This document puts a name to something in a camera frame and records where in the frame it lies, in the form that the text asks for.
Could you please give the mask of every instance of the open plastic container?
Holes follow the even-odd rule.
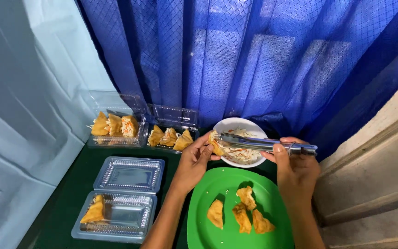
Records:
[[[153,224],[164,166],[158,159],[108,157],[82,206],[72,237],[142,243]],[[105,199],[104,220],[81,224],[96,195]]]
[[[177,108],[163,105],[149,105],[150,111],[154,120],[149,124],[147,138],[153,130],[153,126],[157,125],[163,132],[168,128],[174,128],[177,133],[182,134],[185,129],[188,129],[191,134],[191,138],[194,141],[199,137],[199,131],[197,129],[198,124],[198,112],[191,109]],[[182,151],[175,151],[173,147],[165,145],[156,145],[151,147],[153,149],[161,149],[167,152],[180,154]]]
[[[88,139],[89,147],[140,148],[145,146],[148,133],[148,123],[145,114],[148,107],[141,97],[111,91],[88,91],[84,94],[84,97],[87,104],[93,110],[93,119],[96,119],[99,112],[102,111],[107,117],[109,113],[119,117],[133,115],[138,122],[138,134],[136,137],[94,136],[90,134],[90,138]]]

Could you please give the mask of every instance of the curtain fold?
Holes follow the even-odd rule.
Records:
[[[149,103],[197,109],[201,127],[249,118],[317,144],[321,160],[398,89],[398,0],[117,3],[122,27],[96,11],[90,23],[125,33],[139,83],[113,74],[120,90],[139,84]]]

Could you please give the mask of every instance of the green table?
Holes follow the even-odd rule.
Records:
[[[157,194],[158,206],[156,216],[169,189],[171,180],[176,172],[180,155],[168,153],[151,148],[142,149],[91,149],[86,145],[59,183],[45,206],[42,208],[36,220],[28,230],[24,239],[19,244],[20,249],[69,249],[69,248],[105,248],[105,249],[128,249],[139,248],[140,245],[124,244],[98,240],[73,239],[70,232],[84,204],[87,194],[93,190],[93,183],[101,169],[102,163],[108,156],[130,156],[163,159],[165,170],[161,190]],[[215,167],[231,167],[222,160],[209,162],[207,169]],[[266,160],[258,167],[249,168],[249,171],[258,173],[277,183],[277,166]],[[179,227],[173,248],[187,248],[187,213],[191,193],[182,209]]]

